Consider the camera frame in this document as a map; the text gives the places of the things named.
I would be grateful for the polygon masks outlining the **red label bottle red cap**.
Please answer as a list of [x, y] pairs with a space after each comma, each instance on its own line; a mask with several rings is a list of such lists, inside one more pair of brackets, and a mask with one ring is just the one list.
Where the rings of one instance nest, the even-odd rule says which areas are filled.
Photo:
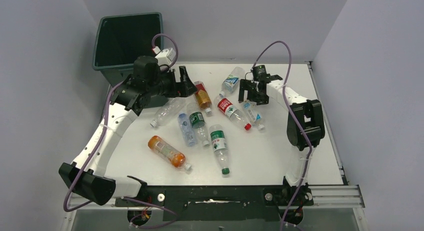
[[249, 122], [247, 116], [228, 98], [218, 95], [214, 99], [214, 105], [238, 128], [245, 131], [249, 131], [252, 128], [252, 125]]

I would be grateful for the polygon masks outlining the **dark green label bottle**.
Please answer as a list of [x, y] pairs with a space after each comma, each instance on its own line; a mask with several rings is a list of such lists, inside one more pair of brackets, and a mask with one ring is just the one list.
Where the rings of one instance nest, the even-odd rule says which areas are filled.
[[203, 147], [208, 147], [210, 145], [208, 128], [198, 104], [195, 102], [189, 103], [187, 105], [187, 114], [198, 142]]

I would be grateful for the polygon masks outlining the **green label green cap bottle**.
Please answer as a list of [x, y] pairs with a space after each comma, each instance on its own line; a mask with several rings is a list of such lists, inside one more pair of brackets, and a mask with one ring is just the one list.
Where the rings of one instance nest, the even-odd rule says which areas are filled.
[[209, 131], [215, 159], [220, 166], [222, 175], [227, 176], [230, 174], [229, 148], [223, 127], [215, 124], [210, 127]]

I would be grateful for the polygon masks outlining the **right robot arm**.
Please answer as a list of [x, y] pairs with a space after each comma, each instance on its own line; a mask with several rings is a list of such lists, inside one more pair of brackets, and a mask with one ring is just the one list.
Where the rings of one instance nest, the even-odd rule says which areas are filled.
[[286, 135], [294, 151], [291, 167], [283, 178], [289, 186], [281, 190], [281, 198], [292, 205], [301, 198], [298, 187], [307, 184], [310, 159], [326, 134], [322, 104], [298, 94], [282, 77], [267, 73], [264, 65], [254, 66], [250, 71], [252, 79], [240, 80], [238, 102], [261, 106], [273, 99], [288, 112]]

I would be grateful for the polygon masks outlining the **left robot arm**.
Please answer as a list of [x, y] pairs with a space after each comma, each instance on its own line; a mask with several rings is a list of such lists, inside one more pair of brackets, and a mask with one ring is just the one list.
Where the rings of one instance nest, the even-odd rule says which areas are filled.
[[72, 194], [85, 198], [87, 204], [100, 206], [112, 198], [134, 198], [141, 194], [146, 182], [130, 175], [107, 177], [107, 166], [126, 130], [153, 97], [186, 98], [197, 91], [187, 68], [181, 65], [178, 69], [179, 81], [174, 70], [162, 71], [156, 58], [140, 56], [132, 73], [111, 88], [96, 131], [71, 163], [64, 162], [59, 167], [58, 173], [68, 187], [63, 201], [66, 212], [78, 208], [69, 206]]

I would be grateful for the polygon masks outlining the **dark green plastic bin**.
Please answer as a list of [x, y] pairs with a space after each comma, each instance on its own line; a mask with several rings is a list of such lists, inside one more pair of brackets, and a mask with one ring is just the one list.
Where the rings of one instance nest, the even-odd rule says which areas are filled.
[[140, 56], [156, 57], [154, 47], [165, 56], [162, 14], [159, 12], [103, 17], [96, 33], [92, 68], [100, 72], [111, 87], [133, 73], [134, 62]]

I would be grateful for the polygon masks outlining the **red gold label bottle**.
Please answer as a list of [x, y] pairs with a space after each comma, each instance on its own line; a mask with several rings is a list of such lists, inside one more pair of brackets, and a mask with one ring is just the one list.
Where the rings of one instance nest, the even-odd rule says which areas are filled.
[[206, 91], [205, 85], [202, 81], [195, 81], [195, 87], [197, 92], [195, 93], [195, 99], [199, 108], [204, 111], [208, 116], [212, 115], [212, 101]]

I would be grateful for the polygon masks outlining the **clear unlabelled plastic bottle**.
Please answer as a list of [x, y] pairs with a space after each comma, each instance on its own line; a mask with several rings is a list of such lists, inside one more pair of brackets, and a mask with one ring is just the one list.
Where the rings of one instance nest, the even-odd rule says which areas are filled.
[[177, 115], [186, 105], [186, 98], [176, 97], [170, 99], [164, 106], [154, 114], [150, 126], [158, 128], [166, 125], [175, 115]]

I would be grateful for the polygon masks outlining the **blue tinted water bottle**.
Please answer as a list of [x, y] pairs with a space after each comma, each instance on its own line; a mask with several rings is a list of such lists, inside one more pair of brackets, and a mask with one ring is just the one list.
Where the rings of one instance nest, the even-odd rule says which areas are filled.
[[182, 112], [178, 115], [177, 121], [185, 144], [188, 147], [195, 146], [198, 141], [189, 120], [189, 116]]

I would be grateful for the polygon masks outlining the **orange juice bottle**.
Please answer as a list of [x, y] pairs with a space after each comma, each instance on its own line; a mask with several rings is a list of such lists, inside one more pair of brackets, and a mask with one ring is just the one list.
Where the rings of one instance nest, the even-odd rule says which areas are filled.
[[153, 152], [168, 161], [174, 168], [182, 169], [186, 172], [192, 169], [192, 165], [187, 161], [186, 156], [161, 137], [157, 135], [153, 136], [148, 141], [147, 145]]

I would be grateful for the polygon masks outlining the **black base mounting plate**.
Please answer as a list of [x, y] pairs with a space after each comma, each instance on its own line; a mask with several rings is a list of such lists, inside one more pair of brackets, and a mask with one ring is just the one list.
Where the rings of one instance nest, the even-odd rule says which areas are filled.
[[289, 205], [312, 206], [312, 191], [283, 185], [158, 186], [142, 188], [134, 198], [165, 207], [164, 221], [279, 221]]

